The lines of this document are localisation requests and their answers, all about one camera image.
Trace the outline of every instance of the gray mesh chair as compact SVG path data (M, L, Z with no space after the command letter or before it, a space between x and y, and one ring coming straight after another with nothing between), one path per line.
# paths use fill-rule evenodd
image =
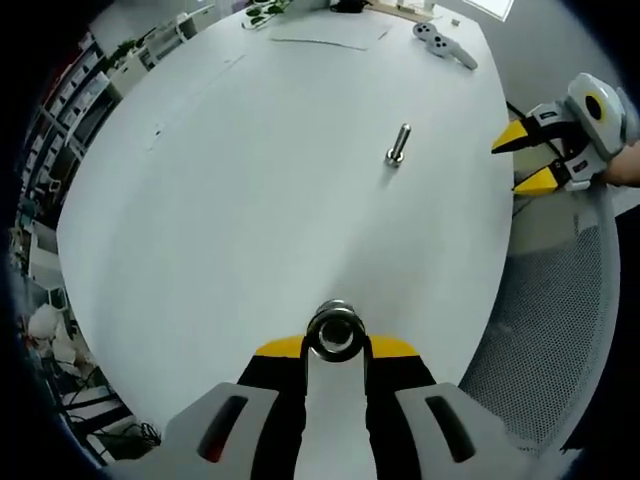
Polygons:
M590 218L587 225L581 227L576 214L573 239L507 257L491 318L460 384L534 457L562 448L582 417L618 311L619 250L609 193L594 187L574 195L588 205L580 214Z

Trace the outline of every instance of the game controller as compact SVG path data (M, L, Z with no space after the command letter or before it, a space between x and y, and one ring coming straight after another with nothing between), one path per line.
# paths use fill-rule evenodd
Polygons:
M413 34L427 44L427 50L434 55L444 58L452 56L457 58L469 70L478 68L478 62L460 46L458 42L445 37L431 23L416 23L413 26Z

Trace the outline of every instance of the metal bolt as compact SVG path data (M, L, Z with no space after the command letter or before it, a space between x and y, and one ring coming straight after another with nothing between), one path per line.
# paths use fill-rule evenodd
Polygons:
M400 131L398 132L396 143L393 145L393 148L389 149L385 158L385 162L390 167L398 168L404 160L404 153L402 153L402 150L404 149L404 146L409 139L410 133L411 125L409 125L408 123L403 123L402 127L400 127Z

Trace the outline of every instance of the white table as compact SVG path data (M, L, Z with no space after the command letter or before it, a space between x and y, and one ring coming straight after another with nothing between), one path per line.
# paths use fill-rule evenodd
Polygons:
M164 426L336 297L370 333L411 342L438 381L460 381L502 275L512 163L490 154L507 122L491 53L456 17L436 24L475 72L396 17L354 16L392 26L356 51L273 42L234 15L116 108L58 239L82 332L136 415ZM383 157L403 122L392 175Z

